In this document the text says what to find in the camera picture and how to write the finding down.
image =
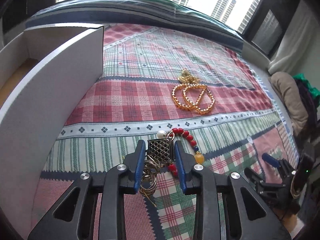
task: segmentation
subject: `yellow bead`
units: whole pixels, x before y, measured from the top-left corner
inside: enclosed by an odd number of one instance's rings
[[[195,155],[196,163],[202,164],[204,163],[204,156],[201,153],[197,153]]]

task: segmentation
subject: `metal screw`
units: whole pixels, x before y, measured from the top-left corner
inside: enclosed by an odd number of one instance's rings
[[[82,173],[82,174],[80,175],[80,178],[81,178],[81,179],[88,179],[89,177],[90,177],[90,174],[87,173],[87,172]]]
[[[125,166],[124,164],[119,164],[119,165],[117,166],[117,169],[118,169],[119,171],[124,171],[126,168],[127,168],[127,166]]]
[[[197,171],[202,171],[203,170],[203,166],[201,164],[196,164],[195,166],[193,166],[195,168],[195,170]]]
[[[233,178],[233,179],[239,179],[239,178],[240,178],[240,174],[237,173],[237,172],[233,172],[233,173],[231,173],[231,178]]]

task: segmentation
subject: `gold chain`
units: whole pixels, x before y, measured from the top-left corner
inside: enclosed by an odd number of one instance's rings
[[[149,155],[147,155],[147,159],[144,161],[144,167],[143,167],[143,172],[142,172],[142,180],[141,182],[149,182],[150,186],[148,188],[145,188],[142,186],[142,183],[140,185],[139,192],[147,197],[150,201],[151,199],[149,198],[157,188],[157,175],[160,172],[160,166],[159,164]]]
[[[184,109],[184,110],[195,110],[199,114],[207,114],[209,111],[211,111],[212,107],[214,106],[215,99],[211,92],[209,91],[207,85],[198,84],[200,81],[199,78],[194,77],[190,74],[188,70],[183,70],[181,76],[178,77],[178,80],[182,83],[178,86],[175,86],[172,90],[172,100],[174,103],[178,106],[178,108]],[[190,89],[198,89],[201,88],[202,91],[195,103],[193,103],[187,96],[187,91]],[[186,101],[186,105],[179,102],[179,100],[176,97],[176,91],[179,89],[183,89],[182,94],[183,98]],[[204,93],[207,93],[209,98],[211,99],[211,104],[206,109],[201,109],[198,105],[204,95]]]

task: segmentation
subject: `pearl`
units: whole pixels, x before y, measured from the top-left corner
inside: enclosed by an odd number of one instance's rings
[[[165,136],[165,131],[160,130],[159,132],[157,132],[157,138],[161,139],[161,138],[164,138],[164,136]]]

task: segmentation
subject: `blanket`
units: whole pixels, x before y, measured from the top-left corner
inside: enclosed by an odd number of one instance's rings
[[[158,27],[108,24],[104,34],[103,75],[84,95],[54,143],[39,179],[32,227],[79,174],[106,172],[134,152],[139,139],[159,130],[190,131],[210,170],[244,176],[251,167],[267,182],[279,182],[262,161],[267,152],[296,167],[298,153],[277,106],[259,78],[235,52],[213,41]],[[178,109],[171,98],[187,68],[215,97],[204,116]],[[199,92],[193,91],[194,100]],[[210,103],[204,97],[203,105]],[[187,152],[190,145],[182,140]],[[128,240],[192,239],[195,195],[183,195],[169,172],[157,176],[152,203],[141,194],[125,195]],[[219,194],[222,238],[224,214]],[[94,239],[98,239],[101,195]]]

